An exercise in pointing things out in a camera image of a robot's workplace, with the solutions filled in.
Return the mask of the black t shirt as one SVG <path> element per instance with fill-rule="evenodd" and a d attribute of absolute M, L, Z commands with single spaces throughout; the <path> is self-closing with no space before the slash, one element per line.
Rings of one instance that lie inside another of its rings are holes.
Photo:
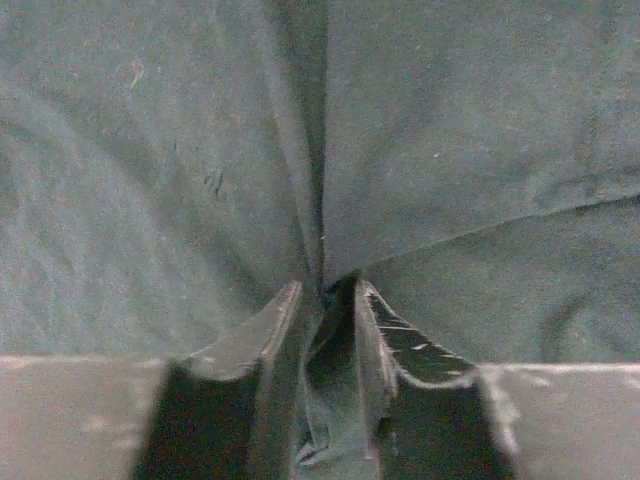
<path fill-rule="evenodd" d="M 168 364 L 296 281 L 288 479 L 378 479 L 360 280 L 514 479 L 637 478 L 638 3 L 2 3 L 3 478 L 135 479 Z"/>

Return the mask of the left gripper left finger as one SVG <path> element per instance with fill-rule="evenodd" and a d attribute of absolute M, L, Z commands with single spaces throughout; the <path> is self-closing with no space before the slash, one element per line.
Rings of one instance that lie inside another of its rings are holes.
<path fill-rule="evenodd" d="M 291 476 L 303 286 L 283 286 L 256 315 L 166 369 L 135 479 Z"/>

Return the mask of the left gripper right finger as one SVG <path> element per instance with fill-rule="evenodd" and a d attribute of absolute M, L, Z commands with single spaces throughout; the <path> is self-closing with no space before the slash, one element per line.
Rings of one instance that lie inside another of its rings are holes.
<path fill-rule="evenodd" d="M 516 478 L 491 432 L 477 367 L 402 319 L 370 282 L 356 283 L 353 300 L 376 478 Z"/>

